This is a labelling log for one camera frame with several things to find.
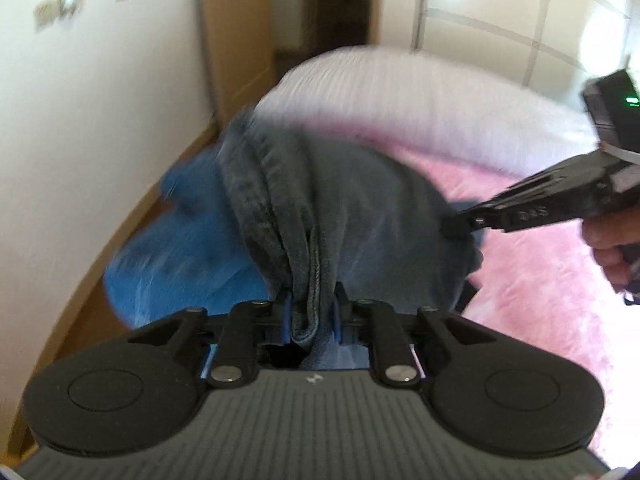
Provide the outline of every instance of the blue cloth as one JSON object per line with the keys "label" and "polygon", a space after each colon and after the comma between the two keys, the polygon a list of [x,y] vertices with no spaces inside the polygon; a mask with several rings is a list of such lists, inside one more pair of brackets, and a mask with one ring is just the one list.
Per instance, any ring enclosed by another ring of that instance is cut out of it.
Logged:
{"label": "blue cloth", "polygon": [[226,314],[268,299],[242,242],[214,149],[170,170],[162,193],[176,209],[136,234],[114,257],[104,285],[116,315],[136,328],[187,306]]}

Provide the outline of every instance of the human hand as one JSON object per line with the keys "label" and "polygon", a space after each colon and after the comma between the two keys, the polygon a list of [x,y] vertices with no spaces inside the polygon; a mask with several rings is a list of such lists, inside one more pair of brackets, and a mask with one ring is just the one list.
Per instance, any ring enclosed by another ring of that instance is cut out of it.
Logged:
{"label": "human hand", "polygon": [[629,472],[629,469],[625,467],[617,467],[612,469],[606,475],[601,476],[600,478],[596,478],[591,475],[577,476],[574,480],[622,480],[625,475]]}
{"label": "human hand", "polygon": [[618,246],[640,242],[640,206],[585,220],[582,237],[614,290],[624,290],[632,279],[631,267]]}

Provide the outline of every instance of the pink fluffy bedspread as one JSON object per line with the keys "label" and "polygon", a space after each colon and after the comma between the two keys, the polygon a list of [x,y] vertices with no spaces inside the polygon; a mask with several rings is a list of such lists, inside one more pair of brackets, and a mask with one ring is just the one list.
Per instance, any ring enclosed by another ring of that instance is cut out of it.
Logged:
{"label": "pink fluffy bedspread", "polygon": [[[385,151],[439,186],[449,200],[486,200],[515,179],[403,148]],[[610,466],[640,460],[640,306],[625,306],[591,259],[580,222],[505,234],[487,231],[481,289],[470,319],[571,359],[606,393],[591,449]]]}

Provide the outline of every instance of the white pillow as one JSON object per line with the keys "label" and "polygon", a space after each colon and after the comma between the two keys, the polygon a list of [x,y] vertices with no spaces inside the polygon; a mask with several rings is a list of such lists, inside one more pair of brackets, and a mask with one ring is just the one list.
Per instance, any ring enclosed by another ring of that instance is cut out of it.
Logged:
{"label": "white pillow", "polygon": [[296,67],[256,113],[519,176],[590,152],[597,140],[586,114],[500,76],[371,46],[335,50]]}

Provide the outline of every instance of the logo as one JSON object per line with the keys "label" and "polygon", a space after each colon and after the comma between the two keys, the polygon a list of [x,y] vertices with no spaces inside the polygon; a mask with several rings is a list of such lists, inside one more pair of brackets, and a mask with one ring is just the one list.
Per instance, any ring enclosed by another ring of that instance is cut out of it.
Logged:
{"label": "logo", "polygon": [[545,216],[549,216],[549,211],[546,209],[545,206],[541,205],[526,211],[518,211],[518,216],[520,220],[522,220],[523,222],[526,222],[529,220],[535,220],[536,218],[543,218]]}
{"label": "logo", "polygon": [[309,384],[312,384],[313,386],[316,386],[316,384],[324,381],[324,377],[322,377],[322,375],[320,374],[313,374],[309,377],[305,377],[305,381]]}

